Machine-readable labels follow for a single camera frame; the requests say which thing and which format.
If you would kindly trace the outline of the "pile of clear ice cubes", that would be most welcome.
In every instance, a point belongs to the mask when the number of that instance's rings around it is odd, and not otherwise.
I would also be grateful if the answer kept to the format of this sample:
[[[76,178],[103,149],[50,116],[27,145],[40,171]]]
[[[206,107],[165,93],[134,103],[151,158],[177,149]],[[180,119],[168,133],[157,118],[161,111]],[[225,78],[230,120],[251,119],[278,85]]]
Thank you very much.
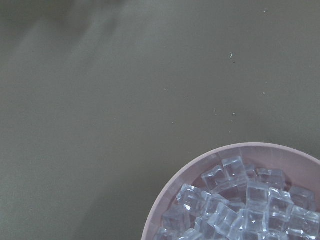
[[[203,187],[183,184],[162,214],[156,240],[317,240],[315,193],[287,187],[280,169],[257,168],[240,156],[201,175]]]

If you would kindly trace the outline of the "pink bowl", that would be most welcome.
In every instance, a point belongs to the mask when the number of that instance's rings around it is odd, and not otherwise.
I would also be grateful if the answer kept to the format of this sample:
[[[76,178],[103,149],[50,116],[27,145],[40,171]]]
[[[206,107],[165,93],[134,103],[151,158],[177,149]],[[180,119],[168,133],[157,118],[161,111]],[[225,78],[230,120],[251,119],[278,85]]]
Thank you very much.
[[[143,240],[154,238],[161,226],[161,216],[172,204],[183,184],[202,187],[201,175],[220,164],[221,160],[241,156],[245,163],[258,168],[281,169],[287,186],[299,186],[315,193],[316,202],[320,202],[320,161],[299,150],[263,142],[244,142],[216,148],[206,152],[181,168],[165,185],[155,200],[147,217]]]

